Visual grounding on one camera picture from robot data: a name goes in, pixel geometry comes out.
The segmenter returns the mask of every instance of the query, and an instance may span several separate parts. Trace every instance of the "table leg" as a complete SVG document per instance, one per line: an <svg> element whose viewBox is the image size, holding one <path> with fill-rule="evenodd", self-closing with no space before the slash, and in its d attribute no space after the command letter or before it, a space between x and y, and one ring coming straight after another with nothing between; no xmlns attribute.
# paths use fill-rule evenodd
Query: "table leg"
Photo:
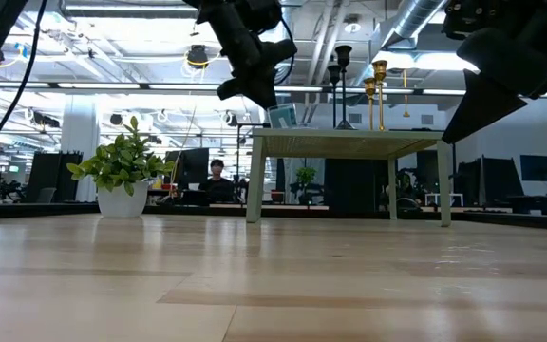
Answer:
<svg viewBox="0 0 547 342"><path fill-rule="evenodd" d="M389 179L389 218L398 219L398 208L396 198L396 159L387 160L387 178Z"/></svg>
<svg viewBox="0 0 547 342"><path fill-rule="evenodd" d="M440 207L443 227L451 225L451 197L450 184L448 179L448 145L443 141L437 141L438 149L438 184L440 185Z"/></svg>
<svg viewBox="0 0 547 342"><path fill-rule="evenodd" d="M265 179L265 151L263 138L253 138L253 159L251 161L251 180L248 187L246 221L257 223L261 219L263 204L263 181Z"/></svg>

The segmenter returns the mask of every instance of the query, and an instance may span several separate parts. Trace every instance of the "table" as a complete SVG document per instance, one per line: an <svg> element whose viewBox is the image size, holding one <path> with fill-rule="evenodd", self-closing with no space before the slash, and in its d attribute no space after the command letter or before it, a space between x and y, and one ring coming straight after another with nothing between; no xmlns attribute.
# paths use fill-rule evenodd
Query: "table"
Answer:
<svg viewBox="0 0 547 342"><path fill-rule="evenodd" d="M508 196L513 214L531 214L531 210L539 210L547 216L547 196Z"/></svg>
<svg viewBox="0 0 547 342"><path fill-rule="evenodd" d="M251 186L248 193L246 220L256 223L261 218L265 160L276 158L335 158L387 160L389 183L396 183L396 160L437 146L441 192L442 226L451 224L450 186L448 179L449 146L442 141L443 132L360 131L334 129L267 129L253 131ZM398 219L396 187L389 187L389 213Z"/></svg>
<svg viewBox="0 0 547 342"><path fill-rule="evenodd" d="M441 203L440 196L441 196L441 194L425 194L425 205L429 205L430 201L427 200L427 199L431 198L431 197L434 198L434 203L436 203L436 205L440 205L440 203ZM451 197L451 199L454 198L454 197L460 198L460 203L463 206L463 194L451 193L450 197Z"/></svg>

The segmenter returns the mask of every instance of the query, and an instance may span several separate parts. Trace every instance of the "black candlestick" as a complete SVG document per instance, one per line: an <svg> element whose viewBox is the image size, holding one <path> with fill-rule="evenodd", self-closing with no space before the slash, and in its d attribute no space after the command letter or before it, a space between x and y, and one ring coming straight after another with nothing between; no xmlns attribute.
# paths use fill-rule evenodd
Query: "black candlestick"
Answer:
<svg viewBox="0 0 547 342"><path fill-rule="evenodd" d="M343 87L343 98L342 98L342 106L343 106L343 120L339 125L337 125L336 129L355 129L351 123L348 122L346 118L346 73L347 69L346 67L349 65L349 53L351 52L350 46L341 46L335 49L335 52L337 52L337 63L341 67L341 80L342 80L342 87Z"/></svg>
<svg viewBox="0 0 547 342"><path fill-rule="evenodd" d="M332 83L332 128L337 126L337 84L341 78L339 72L341 72L340 66L329 66L329 80Z"/></svg>

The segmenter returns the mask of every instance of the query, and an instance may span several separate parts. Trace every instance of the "green leaves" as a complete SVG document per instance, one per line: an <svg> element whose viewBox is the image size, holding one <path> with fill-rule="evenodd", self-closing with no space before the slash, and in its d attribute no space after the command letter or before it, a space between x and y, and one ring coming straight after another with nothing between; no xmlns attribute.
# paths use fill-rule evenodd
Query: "green leaves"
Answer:
<svg viewBox="0 0 547 342"><path fill-rule="evenodd" d="M296 181L301 184L309 184L315 178L315 169L313 167L299 167L296 170Z"/></svg>
<svg viewBox="0 0 547 342"><path fill-rule="evenodd" d="M131 182L125 181L123 183L123 189L125 189L125 193L129 196L134 196L134 186L132 186Z"/></svg>
<svg viewBox="0 0 547 342"><path fill-rule="evenodd" d="M139 121L136 117L132 117L132 119L130 119L130 124L132 125L132 128L139 129Z"/></svg>
<svg viewBox="0 0 547 342"><path fill-rule="evenodd" d="M99 188L112 191L123 186L128 195L134 194L133 184L158 175L169 175L174 162L164 162L153 152L149 153L149 139L141 139L139 121L130 120L125 128L131 133L120 134L113 143L96 148L95 156L81 164L69 164L71 178L81 180L91 176Z"/></svg>
<svg viewBox="0 0 547 342"><path fill-rule="evenodd" d="M75 176L75 175L78 175L78 176L83 176L85 171L84 169L82 169L82 167L80 167L80 165L76 165L74 163L68 163L66 165L66 168L71 171L71 173Z"/></svg>
<svg viewBox="0 0 547 342"><path fill-rule="evenodd" d="M120 171L120 180L128 181L129 179L130 179L130 174L126 170L122 169L122 171Z"/></svg>
<svg viewBox="0 0 547 342"><path fill-rule="evenodd" d="M133 160L132 153L130 153L130 151L128 151L128 150L122 150L120 152L120 155L122 156L122 158L126 159L129 162L132 162L132 160Z"/></svg>

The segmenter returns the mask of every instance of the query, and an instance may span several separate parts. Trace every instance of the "man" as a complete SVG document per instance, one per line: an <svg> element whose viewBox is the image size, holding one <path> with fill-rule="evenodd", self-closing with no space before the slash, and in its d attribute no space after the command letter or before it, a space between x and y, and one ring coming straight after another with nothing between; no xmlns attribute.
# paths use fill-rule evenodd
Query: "man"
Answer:
<svg viewBox="0 0 547 342"><path fill-rule="evenodd" d="M234 201L234 184L220 176L225 168L222 160L213 160L210 163L210 171L213 177L199 185L199 190L208 194L211 202Z"/></svg>

